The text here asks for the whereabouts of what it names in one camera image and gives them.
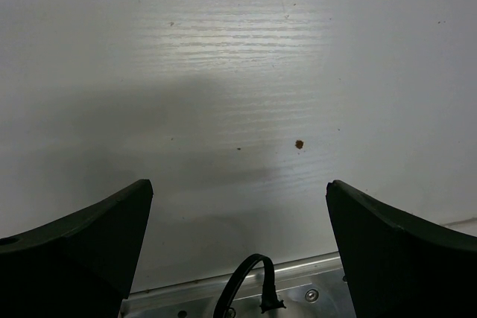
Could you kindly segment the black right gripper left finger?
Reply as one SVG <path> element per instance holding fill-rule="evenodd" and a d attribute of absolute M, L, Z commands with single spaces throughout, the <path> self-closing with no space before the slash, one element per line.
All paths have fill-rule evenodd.
<path fill-rule="evenodd" d="M 2 317 L 117 317 L 130 295 L 153 199 L 141 179 L 1 239 Z"/>

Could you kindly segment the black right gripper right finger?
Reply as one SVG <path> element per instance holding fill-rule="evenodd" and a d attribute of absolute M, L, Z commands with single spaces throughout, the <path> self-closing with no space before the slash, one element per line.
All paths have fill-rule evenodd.
<path fill-rule="evenodd" d="M 326 204 L 357 317 L 476 316 L 476 237 L 340 180 Z"/>

